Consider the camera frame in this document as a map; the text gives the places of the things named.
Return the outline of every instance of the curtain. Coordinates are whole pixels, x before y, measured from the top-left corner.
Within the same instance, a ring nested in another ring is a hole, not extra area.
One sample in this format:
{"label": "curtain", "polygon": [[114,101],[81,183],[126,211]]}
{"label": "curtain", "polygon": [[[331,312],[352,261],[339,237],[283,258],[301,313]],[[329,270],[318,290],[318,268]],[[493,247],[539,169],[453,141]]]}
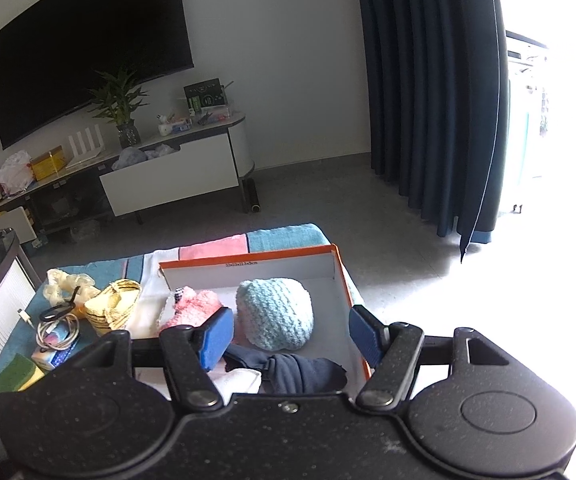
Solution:
{"label": "curtain", "polygon": [[463,255],[490,241],[508,133],[499,0],[359,0],[372,168]]}

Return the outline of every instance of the pink tablecloth patch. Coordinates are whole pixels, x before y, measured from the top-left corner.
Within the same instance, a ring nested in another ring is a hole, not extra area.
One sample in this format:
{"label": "pink tablecloth patch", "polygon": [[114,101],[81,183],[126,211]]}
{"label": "pink tablecloth patch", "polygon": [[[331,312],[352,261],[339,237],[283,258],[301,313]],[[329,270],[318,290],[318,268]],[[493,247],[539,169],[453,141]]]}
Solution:
{"label": "pink tablecloth patch", "polygon": [[247,238],[245,235],[234,235],[221,240],[212,240],[203,244],[179,247],[180,260],[196,260],[197,258],[212,258],[214,256],[232,256],[247,254]]}

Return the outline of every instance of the black tv screen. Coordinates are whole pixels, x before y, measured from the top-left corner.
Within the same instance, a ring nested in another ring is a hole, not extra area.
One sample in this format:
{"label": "black tv screen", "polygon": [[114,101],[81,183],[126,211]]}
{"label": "black tv screen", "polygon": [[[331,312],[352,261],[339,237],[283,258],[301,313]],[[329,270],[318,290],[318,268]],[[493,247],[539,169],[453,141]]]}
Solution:
{"label": "black tv screen", "polygon": [[97,70],[142,82],[192,66],[181,0],[40,0],[0,30],[1,144],[87,105]]}

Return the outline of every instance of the gray wall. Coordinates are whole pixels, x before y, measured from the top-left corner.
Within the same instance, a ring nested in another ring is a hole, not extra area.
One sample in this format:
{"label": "gray wall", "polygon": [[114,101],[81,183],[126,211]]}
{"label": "gray wall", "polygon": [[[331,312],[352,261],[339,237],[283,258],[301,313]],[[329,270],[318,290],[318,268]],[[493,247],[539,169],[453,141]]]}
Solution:
{"label": "gray wall", "polygon": [[[0,0],[0,28],[37,0]],[[178,107],[183,86],[235,80],[229,98],[247,114],[257,168],[369,150],[365,57],[358,0],[183,0],[195,68],[146,85],[135,114],[144,136]],[[39,155],[95,120],[85,111],[54,121],[7,150]],[[116,129],[102,126],[116,142]]]}

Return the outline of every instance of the screw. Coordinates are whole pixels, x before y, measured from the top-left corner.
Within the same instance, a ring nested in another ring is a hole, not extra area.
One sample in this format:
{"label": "screw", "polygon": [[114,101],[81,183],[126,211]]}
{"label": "screw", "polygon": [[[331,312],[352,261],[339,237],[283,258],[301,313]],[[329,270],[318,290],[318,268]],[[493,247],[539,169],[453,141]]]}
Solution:
{"label": "screw", "polygon": [[195,408],[209,408],[219,402],[217,394],[209,390],[195,390],[188,393],[186,399]]}
{"label": "screw", "polygon": [[283,413],[296,413],[299,411],[299,405],[294,402],[282,402],[279,407]]}
{"label": "screw", "polygon": [[379,409],[385,408],[394,402],[394,397],[391,393],[383,390],[366,390],[359,394],[357,401],[364,408]]}

